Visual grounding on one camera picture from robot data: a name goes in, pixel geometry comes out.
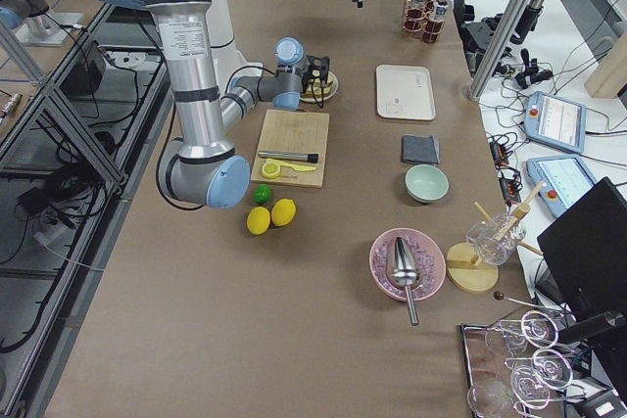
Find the cream rabbit serving tray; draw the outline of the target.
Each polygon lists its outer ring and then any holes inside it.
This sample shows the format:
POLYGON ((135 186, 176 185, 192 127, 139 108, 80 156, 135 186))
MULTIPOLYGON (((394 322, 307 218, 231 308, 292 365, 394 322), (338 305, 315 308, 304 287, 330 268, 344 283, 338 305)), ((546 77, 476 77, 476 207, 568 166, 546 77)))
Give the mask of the cream rabbit serving tray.
POLYGON ((376 110, 392 119, 430 121, 436 117, 429 69, 380 65, 376 68, 376 110))

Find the yellow lemon lower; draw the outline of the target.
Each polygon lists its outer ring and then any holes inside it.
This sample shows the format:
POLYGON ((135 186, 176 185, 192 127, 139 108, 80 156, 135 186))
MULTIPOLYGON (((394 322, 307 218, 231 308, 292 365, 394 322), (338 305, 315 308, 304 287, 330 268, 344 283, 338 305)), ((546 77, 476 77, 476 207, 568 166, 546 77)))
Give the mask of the yellow lemon lower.
POLYGON ((264 234, 271 223, 270 211, 265 207, 255 207, 250 210, 246 219, 248 231, 255 236, 264 234))

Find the green lime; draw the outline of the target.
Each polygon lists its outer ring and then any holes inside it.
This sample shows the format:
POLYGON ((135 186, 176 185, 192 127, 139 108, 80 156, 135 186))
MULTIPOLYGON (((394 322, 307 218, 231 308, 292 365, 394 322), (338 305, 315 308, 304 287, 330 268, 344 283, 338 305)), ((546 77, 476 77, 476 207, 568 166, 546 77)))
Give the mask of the green lime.
POLYGON ((254 202, 257 205, 264 205, 273 199, 272 188, 267 184, 259 184, 253 193, 254 202))

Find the aluminium frame post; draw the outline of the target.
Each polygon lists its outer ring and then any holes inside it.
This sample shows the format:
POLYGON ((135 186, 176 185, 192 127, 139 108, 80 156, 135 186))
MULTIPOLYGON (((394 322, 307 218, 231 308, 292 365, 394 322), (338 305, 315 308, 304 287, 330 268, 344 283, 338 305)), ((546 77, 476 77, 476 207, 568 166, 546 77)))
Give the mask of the aluminium frame post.
POLYGON ((494 69, 500 60, 501 54, 509 42, 517 22, 522 16, 529 0, 509 0, 504 15, 491 39, 489 47, 477 68, 468 88, 468 99, 479 102, 494 69))

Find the black laptop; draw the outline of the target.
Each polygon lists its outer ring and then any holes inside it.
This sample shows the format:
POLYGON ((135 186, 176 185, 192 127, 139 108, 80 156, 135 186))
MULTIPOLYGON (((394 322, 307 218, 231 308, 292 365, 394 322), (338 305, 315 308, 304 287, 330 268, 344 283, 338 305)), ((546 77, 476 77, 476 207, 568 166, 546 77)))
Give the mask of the black laptop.
POLYGON ((609 178, 599 180, 537 240, 578 319, 626 312, 626 200, 609 178))

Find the steel ice scoop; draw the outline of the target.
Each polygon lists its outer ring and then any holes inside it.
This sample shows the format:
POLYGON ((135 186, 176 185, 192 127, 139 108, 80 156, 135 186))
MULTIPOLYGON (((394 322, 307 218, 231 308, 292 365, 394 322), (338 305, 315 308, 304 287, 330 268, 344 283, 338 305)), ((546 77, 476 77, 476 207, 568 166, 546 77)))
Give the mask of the steel ice scoop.
POLYGON ((419 325, 419 318, 412 289, 418 283, 420 274, 413 253, 403 237, 397 236, 388 256, 386 276, 390 283, 406 295, 406 303, 412 326, 419 325))

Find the folded grey cloth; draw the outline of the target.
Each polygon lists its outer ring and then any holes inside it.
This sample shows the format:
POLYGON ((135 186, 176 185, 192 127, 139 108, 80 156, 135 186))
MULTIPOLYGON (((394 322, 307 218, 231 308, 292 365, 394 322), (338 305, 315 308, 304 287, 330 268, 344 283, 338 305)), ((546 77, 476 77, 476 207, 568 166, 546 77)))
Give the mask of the folded grey cloth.
POLYGON ((401 143, 403 163, 440 163, 440 141, 436 136, 403 135, 401 143))

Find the tea bottle right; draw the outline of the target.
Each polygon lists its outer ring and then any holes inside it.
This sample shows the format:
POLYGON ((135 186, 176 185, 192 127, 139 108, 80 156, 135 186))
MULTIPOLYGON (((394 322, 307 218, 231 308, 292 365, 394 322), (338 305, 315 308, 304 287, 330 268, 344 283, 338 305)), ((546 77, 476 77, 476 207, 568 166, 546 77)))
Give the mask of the tea bottle right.
POLYGON ((413 31, 419 29, 419 20, 422 17, 426 0, 410 0, 406 24, 413 31))

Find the wooden cutting board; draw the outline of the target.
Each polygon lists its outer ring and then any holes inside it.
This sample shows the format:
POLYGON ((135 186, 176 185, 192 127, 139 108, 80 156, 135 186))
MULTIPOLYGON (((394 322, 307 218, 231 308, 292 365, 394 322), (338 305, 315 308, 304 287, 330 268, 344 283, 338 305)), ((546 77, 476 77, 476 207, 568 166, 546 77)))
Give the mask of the wooden cutting board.
POLYGON ((267 110, 257 151, 318 154, 318 162, 294 162, 294 164, 314 166, 315 170, 299 172, 292 168, 282 167, 280 177, 267 179, 262 174, 265 158, 255 154, 251 181, 321 188, 324 179, 329 120, 330 115, 326 113, 267 110))

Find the pale green bowl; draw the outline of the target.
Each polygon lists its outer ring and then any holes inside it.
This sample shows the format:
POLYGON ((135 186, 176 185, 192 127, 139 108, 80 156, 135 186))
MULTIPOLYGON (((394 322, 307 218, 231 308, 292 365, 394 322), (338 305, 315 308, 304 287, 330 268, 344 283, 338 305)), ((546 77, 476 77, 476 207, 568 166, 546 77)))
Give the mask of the pale green bowl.
POLYGON ((438 167, 419 164, 405 175, 405 185, 410 196, 420 203, 433 203, 445 197, 450 183, 447 175, 438 167))

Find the teach pendant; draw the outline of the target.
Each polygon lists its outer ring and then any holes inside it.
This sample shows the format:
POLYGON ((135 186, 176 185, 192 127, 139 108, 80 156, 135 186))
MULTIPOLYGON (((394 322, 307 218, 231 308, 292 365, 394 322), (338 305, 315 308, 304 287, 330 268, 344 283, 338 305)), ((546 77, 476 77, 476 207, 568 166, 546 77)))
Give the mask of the teach pendant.
POLYGON ((534 142, 582 154, 586 119, 585 105, 544 92, 534 92, 525 105, 523 129, 534 142))
POLYGON ((525 165, 534 184, 546 184, 540 197, 553 217, 560 217, 597 183, 583 160, 574 154, 533 158, 525 165))

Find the yellow lemon upper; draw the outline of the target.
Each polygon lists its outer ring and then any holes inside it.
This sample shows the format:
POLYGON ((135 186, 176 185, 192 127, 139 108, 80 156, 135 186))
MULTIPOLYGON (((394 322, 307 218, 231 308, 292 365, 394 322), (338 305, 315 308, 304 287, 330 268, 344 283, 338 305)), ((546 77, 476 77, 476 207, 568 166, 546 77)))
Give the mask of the yellow lemon upper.
POLYGON ((280 199, 272 207, 270 212, 271 222, 274 226, 283 227, 290 224, 297 213, 297 207, 292 199, 280 199))

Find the teach pendant lower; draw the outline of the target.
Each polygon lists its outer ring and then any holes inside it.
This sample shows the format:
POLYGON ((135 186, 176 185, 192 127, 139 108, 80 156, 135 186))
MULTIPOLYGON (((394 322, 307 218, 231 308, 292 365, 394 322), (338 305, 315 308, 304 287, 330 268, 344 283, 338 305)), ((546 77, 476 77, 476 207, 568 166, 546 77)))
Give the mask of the teach pendant lower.
POLYGON ((560 217, 597 183, 583 160, 574 154, 533 158, 525 165, 534 184, 546 184, 540 197, 553 217, 560 217))

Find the half lemon slice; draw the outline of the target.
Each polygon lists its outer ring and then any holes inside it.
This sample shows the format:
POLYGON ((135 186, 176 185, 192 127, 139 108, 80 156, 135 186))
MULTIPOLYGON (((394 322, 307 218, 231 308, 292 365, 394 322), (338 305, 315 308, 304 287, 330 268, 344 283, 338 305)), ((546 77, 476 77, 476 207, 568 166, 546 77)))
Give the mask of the half lemon slice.
POLYGON ((265 162, 261 167, 262 177, 266 179, 276 179, 281 176, 281 166, 275 162, 265 162))

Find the teach pendant upper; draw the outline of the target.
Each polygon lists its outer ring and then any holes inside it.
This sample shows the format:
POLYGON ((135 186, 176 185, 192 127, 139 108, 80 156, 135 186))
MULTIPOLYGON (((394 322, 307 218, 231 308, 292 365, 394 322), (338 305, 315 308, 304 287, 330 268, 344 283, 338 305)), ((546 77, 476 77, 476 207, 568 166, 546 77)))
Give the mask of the teach pendant upper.
POLYGON ((534 92, 525 105, 523 129, 534 142, 582 154, 586 119, 585 105, 544 92, 534 92))

